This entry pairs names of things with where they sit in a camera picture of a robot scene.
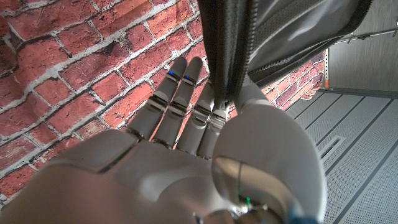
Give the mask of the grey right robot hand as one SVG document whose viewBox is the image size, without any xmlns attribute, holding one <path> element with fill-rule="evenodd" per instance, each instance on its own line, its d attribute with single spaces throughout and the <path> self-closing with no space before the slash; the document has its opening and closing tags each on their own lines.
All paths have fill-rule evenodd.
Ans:
<svg viewBox="0 0 398 224">
<path fill-rule="evenodd" d="M 321 223 L 318 150 L 245 77 L 231 119 L 206 84 L 183 116 L 202 66 L 176 59 L 125 131 L 53 157 L 1 210 L 2 223 Z"/>
</svg>

